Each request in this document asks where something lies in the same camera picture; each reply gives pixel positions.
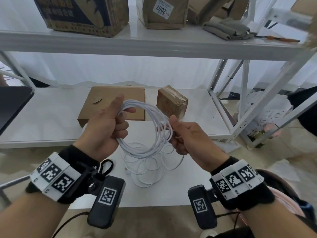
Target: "lower shelf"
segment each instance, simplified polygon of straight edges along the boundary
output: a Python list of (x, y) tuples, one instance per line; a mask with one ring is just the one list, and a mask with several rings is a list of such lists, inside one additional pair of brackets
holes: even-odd
[[(37, 88), (34, 96), (0, 136), (0, 148), (66, 146), (81, 134), (77, 117), (90, 88)], [(145, 89), (156, 105), (157, 88)], [(206, 89), (178, 89), (189, 100), (183, 121), (197, 122), (212, 139), (230, 137)]]

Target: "upper shelf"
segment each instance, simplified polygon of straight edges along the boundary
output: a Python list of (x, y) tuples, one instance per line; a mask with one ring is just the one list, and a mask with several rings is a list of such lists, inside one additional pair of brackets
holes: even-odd
[[(129, 24), (114, 38), (58, 32), (0, 31), (0, 50), (127, 56), (217, 59), (290, 60), (303, 49), (298, 44), (252, 39), (225, 41), (188, 24), (180, 30), (148, 30), (130, 6)], [(276, 35), (262, 28), (259, 35)]]

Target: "small cardboard box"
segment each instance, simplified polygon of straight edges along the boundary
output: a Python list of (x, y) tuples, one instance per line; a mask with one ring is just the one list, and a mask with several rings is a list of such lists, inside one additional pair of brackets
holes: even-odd
[(231, 17), (233, 20), (240, 20), (243, 17), (249, 0), (233, 0), (223, 5), (215, 14), (216, 17), (226, 19)]
[(202, 25), (209, 21), (221, 7), (232, 0), (189, 0), (187, 20)]
[(317, 0), (297, 0), (292, 6), (291, 11), (314, 16), (317, 13)]
[[(102, 108), (109, 106), (112, 100), (119, 94), (123, 93), (125, 100), (134, 99), (140, 102), (145, 102), (144, 87), (134, 86), (94, 86), (91, 88), (84, 106), (78, 116), (78, 122), (81, 127), (88, 122), (91, 116)], [(137, 111), (127, 113), (127, 120), (145, 120), (145, 111), (137, 108)]]
[(137, 15), (148, 29), (178, 29), (186, 24), (189, 0), (136, 0)]
[(129, 22), (128, 0), (34, 0), (46, 26), (113, 37)]
[(186, 112), (188, 98), (173, 89), (170, 85), (158, 90), (156, 107), (158, 107), (168, 118), (175, 115), (181, 119)]

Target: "white label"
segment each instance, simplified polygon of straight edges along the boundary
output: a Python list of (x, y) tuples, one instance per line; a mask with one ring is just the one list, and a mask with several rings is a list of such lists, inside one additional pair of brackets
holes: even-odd
[(154, 5), (153, 12), (167, 20), (170, 17), (173, 8), (174, 7), (171, 4), (165, 2), (164, 0), (157, 0), (156, 4)]

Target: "white cable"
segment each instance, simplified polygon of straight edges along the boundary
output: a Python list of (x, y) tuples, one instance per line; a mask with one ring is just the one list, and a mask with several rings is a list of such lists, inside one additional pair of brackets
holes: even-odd
[[(125, 152), (124, 157), (121, 157), (121, 158), (124, 160), (126, 173), (128, 175), (130, 175), (131, 180), (135, 185), (137, 185), (141, 188), (147, 188), (147, 187), (150, 187), (151, 185), (157, 183), (158, 181), (160, 181), (163, 178), (166, 170), (174, 170), (178, 166), (180, 166), (180, 164), (184, 160), (184, 156), (182, 157), (180, 163), (175, 168), (168, 168), (167, 167), (167, 165), (166, 165), (167, 159), (164, 156), (164, 154), (171, 154), (174, 151), (174, 148), (173, 148), (172, 152), (170, 152), (170, 153), (164, 152), (162, 150), (164, 148), (170, 146), (170, 145), (166, 146), (166, 144), (168, 144), (169, 140), (172, 138), (173, 130), (170, 126), (168, 117), (165, 116), (156, 106), (146, 104), (143, 102), (139, 102), (137, 100), (126, 100), (122, 104), (121, 109), (118, 112), (118, 114), (120, 114), (123, 110), (125, 110), (127, 108), (142, 108), (142, 109), (144, 109), (151, 117), (151, 119), (154, 123), (154, 126), (155, 126), (155, 142), (150, 148), (148, 148), (145, 145), (140, 144), (140, 143), (127, 144), (124, 142), (123, 139), (121, 139), (121, 138), (117, 139), (122, 150)], [(126, 159), (126, 156), (136, 158), (136, 160), (135, 161), (128, 161)], [(155, 168), (150, 169), (150, 160), (155, 161), (155, 164), (156, 164)], [(133, 170), (133, 168), (131, 167), (131, 164), (134, 164), (137, 162), (138, 162), (137, 169)], [(145, 165), (145, 169), (142, 172), (139, 172), (140, 166), (142, 164)], [(158, 173), (159, 173), (160, 168), (163, 168), (164, 170), (162, 172), (163, 173), (162, 176), (160, 178), (158, 178)], [(140, 180), (140, 176), (145, 174), (147, 171), (156, 171), (155, 177), (154, 177), (153, 181), (150, 183)], [(132, 177), (132, 174), (134, 174), (136, 176), (137, 180), (140, 183), (144, 184), (145, 186), (141, 186), (141, 185), (137, 184), (137, 182)]]

